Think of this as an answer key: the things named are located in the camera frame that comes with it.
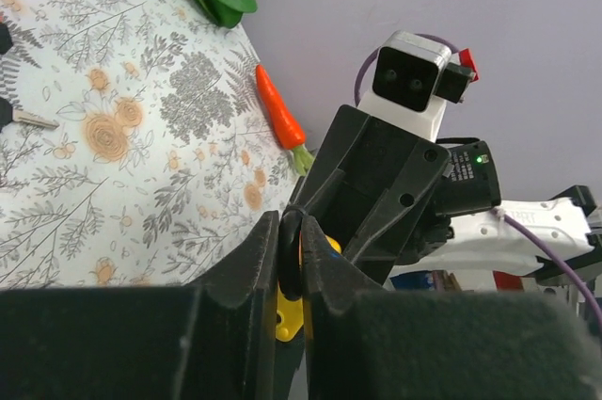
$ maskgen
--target camera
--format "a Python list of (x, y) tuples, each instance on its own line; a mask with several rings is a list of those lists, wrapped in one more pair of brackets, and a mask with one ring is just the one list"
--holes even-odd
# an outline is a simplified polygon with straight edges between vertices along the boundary
[(357, 108), (435, 141), (446, 103), (459, 103), (476, 72), (447, 45), (397, 31), (378, 51), (372, 87)]

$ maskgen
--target floral tablecloth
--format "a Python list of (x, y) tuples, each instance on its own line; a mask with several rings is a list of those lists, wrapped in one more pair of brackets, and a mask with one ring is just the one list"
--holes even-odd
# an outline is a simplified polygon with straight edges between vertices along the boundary
[(0, 287), (192, 280), (295, 182), (242, 27), (191, 0), (0, 0)]

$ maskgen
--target purple cable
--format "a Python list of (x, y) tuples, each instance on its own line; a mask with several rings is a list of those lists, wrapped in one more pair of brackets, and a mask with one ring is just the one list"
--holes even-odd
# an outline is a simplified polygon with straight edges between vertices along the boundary
[[(453, 54), (457, 54), (458, 52), (460, 52), (455, 45), (453, 45), (447, 40), (444, 40), (443, 38), (440, 38), (439, 36), (425, 35), (423, 33), (417, 33), (416, 36), (422, 36), (427, 40), (433, 40), (435, 42), (439, 42), (440, 44), (447, 45), (448, 47), (450, 47), (451, 52)], [(364, 75), (366, 75), (366, 72), (368, 71), (370, 66), (378, 58), (378, 50), (379, 49), (376, 49), (366, 58), (366, 61), (364, 61), (364, 64), (361, 65), (361, 68), (359, 68), (359, 71), (357, 72), (356, 82), (354, 83), (354, 101), (356, 103), (356, 106), (359, 105), (359, 100), (361, 99), (359, 94), (359, 90), (361, 89), (361, 82), (364, 80)]]
[(506, 223), (508, 223), (510, 226), (522, 233), (525, 237), (527, 237), (535, 246), (541, 249), (545, 253), (545, 255), (554, 264), (556, 264), (556, 266), (558, 266), (564, 272), (564, 274), (577, 286), (578, 290), (583, 295), (583, 298), (585, 298), (585, 301), (592, 308), (592, 311), (594, 312), (595, 319), (598, 324), (598, 329), (600, 330), (600, 332), (602, 332), (602, 310), (600, 309), (600, 305), (596, 301), (592, 291), (588, 289), (585, 282), (581, 280), (581, 278), (575, 272), (575, 270), (573, 270), (573, 268), (571, 268), (563, 259), (561, 259), (554, 252), (554, 250), (549, 247), (549, 245), (546, 242), (544, 242), (541, 238), (539, 238), (537, 235), (535, 235), (533, 232), (531, 232), (529, 229), (520, 224), (511, 216), (505, 215), (502, 209), (495, 208), (491, 211), (491, 213), (498, 217), (501, 216), (501, 219), (506, 221)]

